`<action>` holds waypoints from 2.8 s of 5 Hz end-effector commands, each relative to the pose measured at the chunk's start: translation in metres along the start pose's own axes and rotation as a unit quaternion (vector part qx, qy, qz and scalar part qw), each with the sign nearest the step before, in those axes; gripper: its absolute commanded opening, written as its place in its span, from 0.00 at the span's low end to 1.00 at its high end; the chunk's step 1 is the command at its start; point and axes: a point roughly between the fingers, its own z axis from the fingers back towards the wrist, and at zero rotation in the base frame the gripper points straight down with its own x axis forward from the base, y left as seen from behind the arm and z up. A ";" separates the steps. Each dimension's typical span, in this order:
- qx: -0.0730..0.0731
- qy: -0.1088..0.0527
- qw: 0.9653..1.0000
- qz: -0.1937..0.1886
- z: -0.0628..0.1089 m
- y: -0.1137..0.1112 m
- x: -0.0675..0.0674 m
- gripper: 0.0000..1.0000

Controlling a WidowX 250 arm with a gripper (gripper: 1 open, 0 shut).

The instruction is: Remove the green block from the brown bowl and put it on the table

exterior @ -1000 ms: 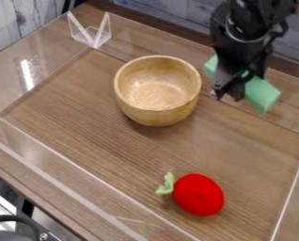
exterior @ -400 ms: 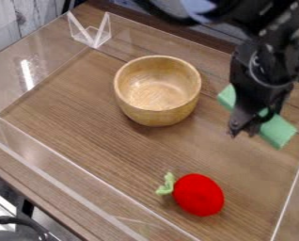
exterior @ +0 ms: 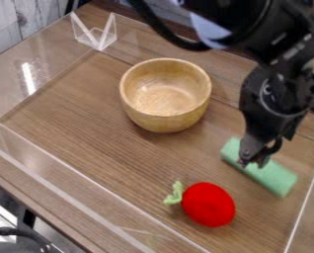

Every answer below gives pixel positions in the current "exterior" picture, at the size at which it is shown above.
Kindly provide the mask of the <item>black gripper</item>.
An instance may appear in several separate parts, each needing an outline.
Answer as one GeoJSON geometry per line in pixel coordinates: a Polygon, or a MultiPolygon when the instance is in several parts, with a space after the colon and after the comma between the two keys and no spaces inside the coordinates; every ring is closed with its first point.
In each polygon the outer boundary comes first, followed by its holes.
{"type": "Polygon", "coordinates": [[[255,163],[259,168],[281,149],[282,140],[292,139],[306,116],[306,110],[285,112],[277,104],[272,91],[272,74],[257,67],[243,81],[239,110],[246,121],[241,140],[239,163],[255,163]]]}

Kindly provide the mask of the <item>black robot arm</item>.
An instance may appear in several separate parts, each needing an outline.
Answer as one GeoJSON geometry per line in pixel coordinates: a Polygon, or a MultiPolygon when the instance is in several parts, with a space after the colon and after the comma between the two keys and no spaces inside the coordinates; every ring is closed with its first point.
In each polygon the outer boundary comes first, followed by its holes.
{"type": "Polygon", "coordinates": [[[265,165],[314,112],[314,0],[183,0],[201,40],[258,63],[241,89],[239,163],[265,165]]]}

